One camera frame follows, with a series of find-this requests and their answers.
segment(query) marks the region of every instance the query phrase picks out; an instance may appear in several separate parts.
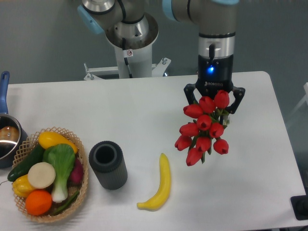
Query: yellow banana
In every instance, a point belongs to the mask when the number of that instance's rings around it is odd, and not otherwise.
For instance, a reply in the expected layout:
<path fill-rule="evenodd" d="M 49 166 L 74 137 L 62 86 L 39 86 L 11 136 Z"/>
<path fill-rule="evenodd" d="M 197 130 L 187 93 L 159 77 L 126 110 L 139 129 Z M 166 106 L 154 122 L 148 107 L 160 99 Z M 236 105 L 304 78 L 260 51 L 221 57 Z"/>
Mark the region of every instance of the yellow banana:
<path fill-rule="evenodd" d="M 168 158 L 161 153 L 159 158 L 160 184 L 157 193 L 148 201 L 137 203 L 138 209 L 158 210 L 167 201 L 171 189 L 171 172 Z"/>

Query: orange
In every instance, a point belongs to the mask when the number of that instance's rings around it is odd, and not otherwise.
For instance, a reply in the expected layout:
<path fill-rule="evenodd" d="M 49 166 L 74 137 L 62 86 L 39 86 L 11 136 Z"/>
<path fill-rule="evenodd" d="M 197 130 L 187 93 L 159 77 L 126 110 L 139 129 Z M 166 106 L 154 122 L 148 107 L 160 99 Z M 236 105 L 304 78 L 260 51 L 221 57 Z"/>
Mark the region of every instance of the orange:
<path fill-rule="evenodd" d="M 33 216 L 46 213 L 51 205 L 52 197 L 46 190 L 34 190 L 26 199 L 26 210 Z"/>

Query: white vegetable slice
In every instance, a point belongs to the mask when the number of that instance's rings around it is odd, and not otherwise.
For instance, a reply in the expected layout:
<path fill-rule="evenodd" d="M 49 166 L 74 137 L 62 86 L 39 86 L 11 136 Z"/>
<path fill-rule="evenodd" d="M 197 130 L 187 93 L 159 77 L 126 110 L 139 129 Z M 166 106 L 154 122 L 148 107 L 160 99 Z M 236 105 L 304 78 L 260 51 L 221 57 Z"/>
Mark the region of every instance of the white vegetable slice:
<path fill-rule="evenodd" d="M 51 164 L 41 162 L 33 165 L 28 172 L 29 183 L 37 189 L 50 186 L 56 178 L 56 172 Z"/>

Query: blue led light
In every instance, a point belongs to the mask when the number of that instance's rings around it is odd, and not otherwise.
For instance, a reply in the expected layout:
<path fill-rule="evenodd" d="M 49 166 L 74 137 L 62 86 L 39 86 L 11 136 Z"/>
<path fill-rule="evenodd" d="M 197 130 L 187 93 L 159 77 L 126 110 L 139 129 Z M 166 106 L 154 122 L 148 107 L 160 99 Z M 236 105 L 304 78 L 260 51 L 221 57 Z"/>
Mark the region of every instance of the blue led light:
<path fill-rule="evenodd" d="M 215 71 L 215 68 L 214 68 L 213 66 L 210 66 L 210 67 L 207 69 L 207 73 L 208 73 L 209 75 L 213 74 L 214 71 Z"/>

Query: metal pot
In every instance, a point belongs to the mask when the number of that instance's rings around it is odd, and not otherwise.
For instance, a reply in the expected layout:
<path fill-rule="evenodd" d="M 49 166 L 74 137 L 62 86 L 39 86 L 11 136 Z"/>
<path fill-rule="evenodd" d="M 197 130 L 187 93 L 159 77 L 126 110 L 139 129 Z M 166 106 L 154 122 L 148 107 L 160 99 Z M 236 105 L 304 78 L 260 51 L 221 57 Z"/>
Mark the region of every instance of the metal pot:
<path fill-rule="evenodd" d="M 0 79 L 0 168 L 13 165 L 19 146 L 27 139 L 26 132 L 14 117 L 8 115 L 6 94 L 10 73 L 5 71 Z"/>

